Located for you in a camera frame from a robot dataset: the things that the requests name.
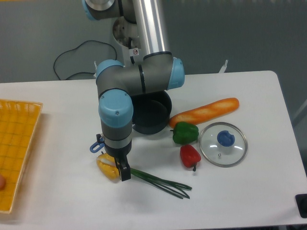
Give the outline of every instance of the black cable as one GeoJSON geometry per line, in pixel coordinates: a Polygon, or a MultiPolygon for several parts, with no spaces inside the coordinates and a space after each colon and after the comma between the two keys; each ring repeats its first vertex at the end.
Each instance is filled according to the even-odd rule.
{"type": "MultiPolygon", "coordinates": [[[[116,52],[116,49],[114,48],[114,46],[112,46],[111,44],[106,43],[106,42],[100,42],[100,41],[96,41],[96,40],[87,40],[87,41],[85,41],[85,42],[82,42],[82,43],[81,43],[80,45],[78,45],[76,48],[70,49],[70,50],[67,50],[67,51],[61,53],[61,54],[55,59],[55,61],[54,61],[54,63],[53,63],[53,71],[54,71],[54,73],[56,74],[57,78],[58,78],[60,81],[61,81],[61,78],[58,76],[58,74],[57,74],[57,72],[56,72],[56,68],[55,68],[56,62],[57,62],[57,60],[59,59],[59,57],[61,57],[63,54],[66,54],[66,53],[68,53],[68,52],[71,52],[71,51],[74,51],[74,50],[79,49],[81,46],[83,46],[85,43],[88,43],[88,42],[96,42],[96,43],[100,43],[100,44],[103,44],[103,45],[110,46],[112,49],[114,49],[114,51],[115,51],[115,60],[117,60],[117,52],[116,52]]],[[[92,74],[92,75],[94,75],[95,73],[92,73],[92,72],[78,72],[78,73],[74,73],[74,74],[70,75],[69,77],[67,77],[67,78],[64,79],[64,80],[68,80],[69,78],[72,78],[73,76],[76,76],[76,75],[78,75],[78,74],[92,74]]]]}

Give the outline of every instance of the bread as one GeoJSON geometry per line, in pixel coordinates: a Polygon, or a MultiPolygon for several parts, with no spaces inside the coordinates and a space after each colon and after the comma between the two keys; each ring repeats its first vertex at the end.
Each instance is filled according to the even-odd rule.
{"type": "Polygon", "coordinates": [[[170,118],[168,124],[172,128],[174,128],[176,123],[180,121],[198,125],[200,123],[231,113],[238,107],[239,100],[237,98],[226,98],[196,109],[177,114],[170,118]]]}

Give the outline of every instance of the black object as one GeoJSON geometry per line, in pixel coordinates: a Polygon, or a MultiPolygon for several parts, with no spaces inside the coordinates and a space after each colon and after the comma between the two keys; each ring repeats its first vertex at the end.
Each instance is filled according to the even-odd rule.
{"type": "Polygon", "coordinates": [[[121,181],[131,179],[130,166],[127,160],[127,154],[131,150],[131,143],[132,141],[130,141],[128,145],[120,149],[114,149],[105,144],[106,152],[115,159],[116,168],[118,169],[118,172],[120,174],[121,181]]]}
{"type": "Polygon", "coordinates": [[[142,134],[155,134],[164,129],[172,111],[172,101],[165,91],[131,97],[133,129],[142,134]]]}
{"type": "MultiPolygon", "coordinates": [[[[63,52],[63,53],[61,53],[60,55],[57,56],[57,58],[55,59],[55,61],[54,61],[54,63],[53,63],[53,71],[54,71],[54,73],[56,74],[56,76],[57,76],[57,78],[58,78],[59,80],[62,80],[62,79],[59,77],[58,73],[56,72],[56,62],[57,62],[57,60],[58,60],[63,54],[66,54],[66,53],[68,53],[68,52],[77,50],[77,49],[79,49],[81,46],[83,46],[84,44],[90,43],[90,42],[99,43],[99,44],[103,44],[103,45],[107,45],[107,46],[111,47],[111,48],[114,50],[114,52],[115,52],[115,60],[117,60],[117,52],[116,52],[116,49],[114,48],[114,46],[112,46],[111,44],[106,43],[106,42],[100,42],[100,41],[96,41],[96,40],[87,40],[87,41],[85,41],[85,42],[82,42],[82,43],[81,43],[80,45],[78,45],[76,48],[67,50],[67,51],[65,51],[65,52],[63,52]]],[[[70,78],[72,78],[72,77],[74,77],[74,76],[76,76],[76,75],[79,75],[79,74],[91,74],[91,75],[94,75],[95,73],[94,73],[94,72],[78,72],[78,73],[74,73],[74,74],[70,75],[69,77],[65,78],[64,80],[68,80],[68,79],[70,79],[70,78]]]]}
{"type": "Polygon", "coordinates": [[[307,218],[307,194],[298,194],[295,199],[299,214],[302,218],[307,218]]]}

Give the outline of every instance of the orange plastic basket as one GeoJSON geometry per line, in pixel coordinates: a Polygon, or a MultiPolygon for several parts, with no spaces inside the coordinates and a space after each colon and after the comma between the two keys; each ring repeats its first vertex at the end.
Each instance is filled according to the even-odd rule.
{"type": "Polygon", "coordinates": [[[0,174],[6,180],[0,191],[0,213],[12,210],[42,106],[0,99],[0,174]]]}

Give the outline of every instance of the green onion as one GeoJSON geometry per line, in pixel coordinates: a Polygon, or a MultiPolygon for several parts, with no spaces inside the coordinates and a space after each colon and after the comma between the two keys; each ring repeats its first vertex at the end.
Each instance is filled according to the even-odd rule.
{"type": "Polygon", "coordinates": [[[186,184],[164,180],[159,177],[153,176],[151,174],[133,168],[131,168],[130,171],[132,175],[144,181],[147,181],[148,183],[152,184],[153,186],[161,189],[162,191],[170,195],[173,195],[180,199],[183,198],[190,199],[189,195],[186,192],[184,192],[183,189],[191,191],[192,187],[186,184]]]}

